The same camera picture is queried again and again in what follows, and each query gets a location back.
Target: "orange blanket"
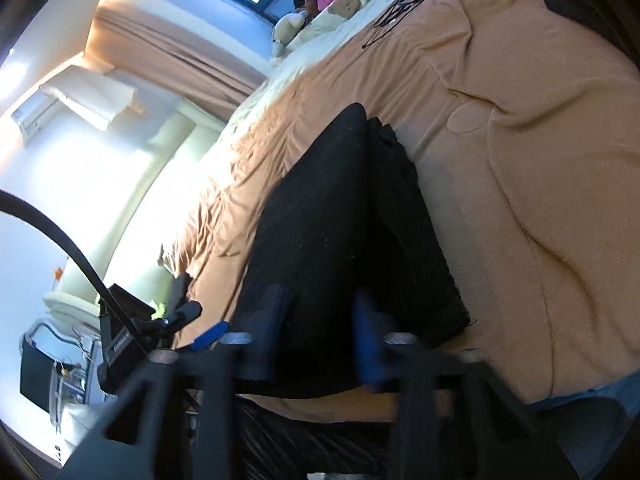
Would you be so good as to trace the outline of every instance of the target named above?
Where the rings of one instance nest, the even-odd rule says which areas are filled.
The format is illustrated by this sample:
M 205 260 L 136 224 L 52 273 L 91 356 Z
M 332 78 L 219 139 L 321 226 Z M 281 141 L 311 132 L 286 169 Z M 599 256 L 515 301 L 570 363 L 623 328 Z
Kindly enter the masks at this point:
M 363 50 L 371 34 L 299 76 L 248 134 L 214 147 L 200 202 L 169 248 L 204 308 L 180 343 L 230 318 L 270 189 L 340 110 L 361 102 L 414 160 L 474 320 L 447 348 L 479 349 L 530 402 L 638 370 L 633 64 L 543 0 L 426 0 Z M 315 401 L 284 411 L 391 416 L 386 400 L 360 416 L 366 400 L 353 395 L 366 397 L 323 399 L 321 416 Z

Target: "cable on bed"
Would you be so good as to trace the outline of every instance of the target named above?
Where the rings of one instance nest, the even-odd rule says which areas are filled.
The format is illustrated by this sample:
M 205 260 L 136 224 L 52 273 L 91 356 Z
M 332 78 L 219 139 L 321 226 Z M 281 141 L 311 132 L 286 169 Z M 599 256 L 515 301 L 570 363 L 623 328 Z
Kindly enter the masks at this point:
M 424 0 L 396 0 L 373 24 L 374 32 L 372 36 L 362 45 L 365 49 L 379 40 L 382 40 L 387 34 L 392 32 L 398 24 L 404 20 L 412 10 L 418 7 Z M 383 27 L 391 25 L 384 31 L 382 35 L 378 35 Z

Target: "stuffed animal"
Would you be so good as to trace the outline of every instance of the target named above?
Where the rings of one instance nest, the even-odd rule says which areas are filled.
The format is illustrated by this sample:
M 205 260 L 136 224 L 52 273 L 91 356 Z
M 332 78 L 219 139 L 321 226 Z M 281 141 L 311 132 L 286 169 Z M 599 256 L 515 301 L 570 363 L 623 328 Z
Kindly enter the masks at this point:
M 300 32 L 307 16 L 308 12 L 301 10 L 300 12 L 285 14 L 278 20 L 278 23 L 273 27 L 273 32 L 271 33 L 272 58 L 284 56 L 285 48 Z

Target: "air conditioner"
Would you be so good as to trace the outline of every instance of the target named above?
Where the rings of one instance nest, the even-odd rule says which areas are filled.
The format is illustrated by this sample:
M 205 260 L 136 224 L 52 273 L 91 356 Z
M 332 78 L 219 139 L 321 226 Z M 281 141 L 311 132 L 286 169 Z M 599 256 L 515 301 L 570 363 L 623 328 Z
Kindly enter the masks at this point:
M 41 90 L 36 91 L 20 107 L 11 114 L 11 118 L 20 128 L 22 142 L 27 143 L 37 134 L 55 115 L 64 108 L 57 97 L 46 95 Z

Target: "ceiling light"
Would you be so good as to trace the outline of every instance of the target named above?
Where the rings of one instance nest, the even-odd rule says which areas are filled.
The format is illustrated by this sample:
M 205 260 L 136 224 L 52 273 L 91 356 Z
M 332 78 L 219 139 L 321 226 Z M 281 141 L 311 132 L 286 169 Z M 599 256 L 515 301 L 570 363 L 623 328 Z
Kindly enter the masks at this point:
M 27 66 L 24 63 L 5 63 L 0 68 L 0 99 L 11 95 L 18 88 L 26 73 Z

